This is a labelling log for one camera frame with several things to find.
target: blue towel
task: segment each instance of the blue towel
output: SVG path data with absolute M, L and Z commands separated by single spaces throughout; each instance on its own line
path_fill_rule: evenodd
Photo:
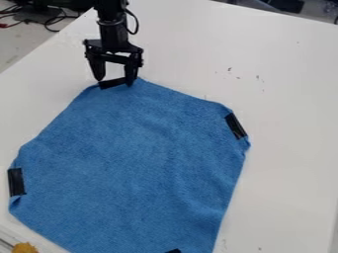
M 249 147 L 231 115 L 142 79 L 89 87 L 20 149 L 10 212 L 75 253 L 211 253 Z

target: black tape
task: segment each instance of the black tape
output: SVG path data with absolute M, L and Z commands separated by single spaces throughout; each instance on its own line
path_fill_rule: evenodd
M 230 129 L 232 130 L 233 134 L 236 136 L 237 139 L 247 136 L 244 128 L 238 121 L 235 114 L 231 113 L 225 117 L 227 124 L 229 125 Z
M 11 197 L 24 195 L 26 193 L 21 168 L 8 170 L 8 184 Z
M 179 250 L 179 249 L 173 249 L 173 250 L 170 250 L 170 251 L 168 251 L 166 253 L 181 253 L 181 250 Z

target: cable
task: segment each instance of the cable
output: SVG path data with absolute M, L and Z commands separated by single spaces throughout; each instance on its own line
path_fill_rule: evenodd
M 1 17 L 0 17 L 0 20 L 3 19 L 3 18 L 7 18 L 7 17 L 14 16 L 14 15 L 15 15 L 15 14 L 8 14 L 8 15 L 1 16 Z M 23 23 L 23 21 L 19 21 L 19 22 L 17 22 L 17 23 L 11 24 L 11 25 L 4 24 L 4 23 L 0 23 L 0 29 L 12 28 L 12 27 L 18 26 L 18 25 L 21 24 L 21 23 Z
M 12 5 L 6 9 L 3 9 L 0 11 L 0 14 L 11 14 L 11 13 L 17 13 L 19 12 L 20 10 L 22 9 L 21 6 L 15 4 L 15 5 Z
M 50 18 L 48 19 L 46 22 L 44 22 L 43 26 L 50 32 L 53 32 L 53 33 L 57 33 L 57 32 L 60 32 L 60 30 L 54 30 L 54 29 L 51 29 L 49 26 L 51 25 L 54 25 L 64 19 L 77 19 L 78 17 L 81 16 L 81 13 L 78 12 L 78 16 L 69 16 L 65 13 L 65 11 L 62 9 L 62 8 L 59 8 L 61 11 L 62 11 L 62 15 L 63 16 L 56 16 L 56 17 L 53 17 L 53 18 Z
M 138 18 L 137 16 L 131 12 L 129 9 L 126 9 L 126 13 L 131 15 L 134 19 L 135 19 L 135 30 L 132 32 L 128 27 L 126 27 L 127 32 L 130 33 L 131 35 L 136 35 L 138 33 L 138 29 L 139 29 L 139 22 L 138 22 Z

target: white tabletop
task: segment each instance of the white tabletop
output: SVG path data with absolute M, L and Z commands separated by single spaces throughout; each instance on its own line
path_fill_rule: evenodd
M 337 27 L 208 0 L 130 8 L 141 23 L 131 40 L 145 49 L 140 76 L 225 104 L 250 135 L 214 252 L 328 252 L 338 197 Z M 98 36 L 95 20 L 88 12 L 0 75 L 0 222 L 30 238 L 41 239 L 8 214 L 6 170 L 95 83 L 81 44 Z

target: floor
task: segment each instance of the floor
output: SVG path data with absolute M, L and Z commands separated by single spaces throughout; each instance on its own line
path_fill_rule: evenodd
M 0 0 L 0 10 L 13 3 Z M 53 26 L 54 29 L 62 29 L 72 20 L 64 20 Z M 15 23 L 12 17 L 2 19 L 0 23 Z M 0 72 L 4 71 L 22 57 L 30 53 L 43 42 L 51 38 L 54 33 L 47 31 L 44 26 L 34 23 L 26 25 L 22 23 L 16 27 L 0 30 Z

